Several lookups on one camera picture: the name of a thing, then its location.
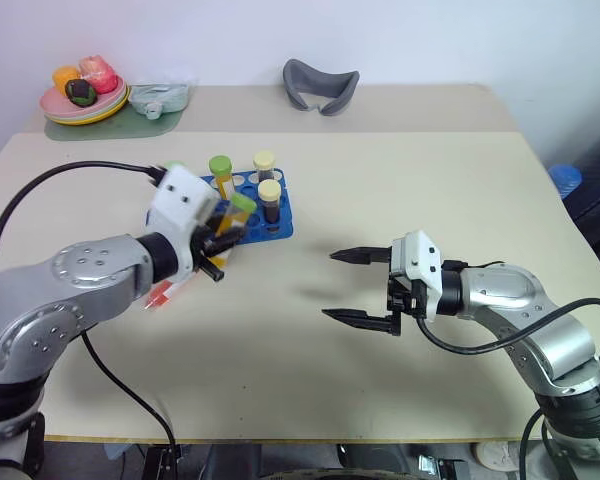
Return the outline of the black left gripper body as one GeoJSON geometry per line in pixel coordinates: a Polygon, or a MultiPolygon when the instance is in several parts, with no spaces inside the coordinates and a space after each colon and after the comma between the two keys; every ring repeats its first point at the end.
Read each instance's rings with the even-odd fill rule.
{"type": "Polygon", "coordinates": [[[207,254],[205,253],[204,248],[205,248],[205,240],[209,237],[212,237],[212,231],[206,226],[197,226],[192,233],[191,254],[192,254],[195,271],[201,271],[198,269],[199,260],[202,257],[208,258],[207,254]]]}

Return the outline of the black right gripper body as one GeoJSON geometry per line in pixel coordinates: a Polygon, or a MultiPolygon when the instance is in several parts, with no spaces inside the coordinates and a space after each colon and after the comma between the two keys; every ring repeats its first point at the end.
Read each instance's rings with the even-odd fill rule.
{"type": "Polygon", "coordinates": [[[387,309],[390,311],[389,333],[400,336],[403,314],[415,320],[426,318],[426,284],[422,280],[390,276],[387,283],[387,309]]]}

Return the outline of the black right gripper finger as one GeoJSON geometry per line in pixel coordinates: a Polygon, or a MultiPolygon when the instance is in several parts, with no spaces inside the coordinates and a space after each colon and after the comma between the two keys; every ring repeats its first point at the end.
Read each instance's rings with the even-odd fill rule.
{"type": "Polygon", "coordinates": [[[369,265],[372,263],[389,263],[391,260],[390,247],[354,247],[342,249],[329,255],[332,260],[349,264],[369,265]]]}
{"type": "Polygon", "coordinates": [[[322,313],[356,329],[398,335],[398,318],[393,314],[384,317],[370,316],[364,310],[345,308],[322,309],[322,313]]]}

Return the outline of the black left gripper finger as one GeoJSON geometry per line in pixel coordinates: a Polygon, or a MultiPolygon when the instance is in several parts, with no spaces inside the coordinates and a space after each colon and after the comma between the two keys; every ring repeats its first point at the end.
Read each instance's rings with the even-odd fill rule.
{"type": "Polygon", "coordinates": [[[227,251],[242,240],[246,233],[244,227],[230,227],[218,235],[205,240],[206,251],[227,251]]]}
{"type": "Polygon", "coordinates": [[[219,282],[224,278],[224,272],[206,257],[202,257],[199,260],[198,269],[204,272],[214,282],[219,282]]]}

